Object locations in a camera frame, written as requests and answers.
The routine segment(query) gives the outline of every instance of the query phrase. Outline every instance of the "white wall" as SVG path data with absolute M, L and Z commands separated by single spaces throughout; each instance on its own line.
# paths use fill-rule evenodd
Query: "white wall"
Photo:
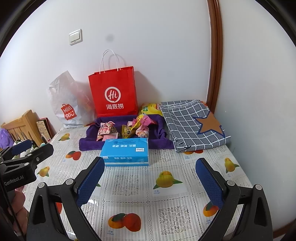
M 68 34 L 80 28 L 83 42 L 70 46 Z M 19 28 L 0 58 L 0 123 L 32 109 L 58 130 L 62 124 L 47 100 L 48 84 L 69 70 L 90 94 L 88 75 L 98 71 L 108 48 L 124 65 L 134 66 L 139 105 L 206 100 L 206 0 L 47 0 Z M 109 60 L 114 68 L 114 59 Z
M 296 48 L 256 1 L 220 1 L 224 57 L 215 116 L 277 229 L 296 218 Z

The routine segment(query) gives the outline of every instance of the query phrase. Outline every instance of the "tissue box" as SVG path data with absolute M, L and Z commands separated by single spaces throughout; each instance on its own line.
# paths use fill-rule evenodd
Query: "tissue box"
M 148 138 L 108 139 L 100 157 L 107 167 L 148 166 Z

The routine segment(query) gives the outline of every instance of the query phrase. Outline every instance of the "gray plaid cloth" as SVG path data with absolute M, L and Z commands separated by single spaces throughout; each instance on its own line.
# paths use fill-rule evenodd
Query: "gray plaid cloth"
M 209 149 L 230 142 L 230 136 L 209 130 L 198 134 L 201 123 L 194 117 L 206 117 L 209 108 L 200 100 L 161 102 L 160 109 L 173 136 L 177 152 Z

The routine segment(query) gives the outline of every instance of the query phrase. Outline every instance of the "paper bag handle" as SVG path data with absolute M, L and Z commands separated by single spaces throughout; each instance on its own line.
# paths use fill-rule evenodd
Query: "paper bag handle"
M 105 56 L 105 54 L 108 53 L 109 51 L 112 51 L 112 53 L 113 53 L 114 56 L 115 56 L 115 59 L 116 59 L 116 66 L 117 66 L 117 71 L 118 71 L 118 66 L 119 66 L 119 69 L 121 70 L 118 56 L 113 52 L 112 49 L 107 49 L 107 50 L 104 51 L 104 53 L 103 53 L 103 57 L 102 57 L 102 60 L 101 60 L 101 63 L 100 63 L 100 70 L 99 70 L 99 73 L 100 73 L 100 74 L 101 74 L 101 65 L 102 65 L 102 62 L 103 62 L 103 69 L 104 69 L 104 73 L 105 73 L 104 56 Z

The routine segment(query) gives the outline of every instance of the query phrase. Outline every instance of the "light switch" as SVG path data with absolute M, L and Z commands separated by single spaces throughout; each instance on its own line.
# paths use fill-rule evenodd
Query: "light switch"
M 69 33 L 69 43 L 70 45 L 74 45 L 80 43 L 82 41 L 82 30 L 76 30 L 72 33 Z

